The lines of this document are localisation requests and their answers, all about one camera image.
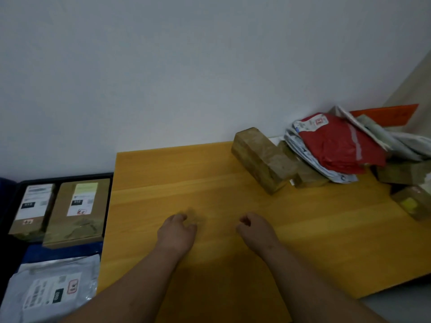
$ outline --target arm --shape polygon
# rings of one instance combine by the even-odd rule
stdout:
[[[62,323],[153,322],[178,262],[191,249],[196,225],[185,214],[168,217],[157,232],[155,248],[120,280]]]
[[[268,265],[294,322],[386,322],[358,300],[324,281],[311,266],[286,249],[263,217],[247,213],[240,218],[237,231],[245,244]]]

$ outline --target person's left arm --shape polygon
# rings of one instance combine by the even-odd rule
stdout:
[[[168,217],[155,248],[120,280],[62,323],[154,322],[178,262],[191,249],[197,227],[185,227],[185,214]]]

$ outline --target wooden table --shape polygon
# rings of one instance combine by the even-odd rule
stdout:
[[[353,297],[431,272],[431,229],[389,198],[371,173],[358,183],[267,195],[216,143],[118,153],[99,277],[101,291],[154,246],[168,216],[192,207],[196,243],[181,262],[159,322],[287,322],[265,264],[235,233],[256,211],[279,238]]]

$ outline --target hand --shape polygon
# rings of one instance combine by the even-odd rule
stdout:
[[[237,232],[245,244],[260,257],[271,249],[282,247],[271,224],[256,213],[249,212],[240,217]]]
[[[196,224],[184,226],[186,219],[187,215],[183,213],[168,217],[157,231],[156,249],[171,251],[178,260],[182,259],[193,246],[197,231]]]

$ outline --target cardboard box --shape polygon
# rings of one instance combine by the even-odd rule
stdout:
[[[232,153],[270,195],[297,173],[297,163],[290,160],[257,128],[236,133]]]
[[[420,186],[409,186],[391,195],[415,220],[431,217],[431,181]]]
[[[51,249],[103,240],[110,179],[62,183],[43,246]]]
[[[285,141],[279,142],[278,148],[298,165],[298,172],[291,180],[296,188],[320,187],[329,182],[329,179],[298,157]]]
[[[377,167],[377,178],[383,183],[420,185],[431,179],[431,160],[409,162],[392,160],[385,167]]]
[[[53,183],[27,186],[9,234],[27,242],[42,241],[54,198]]]

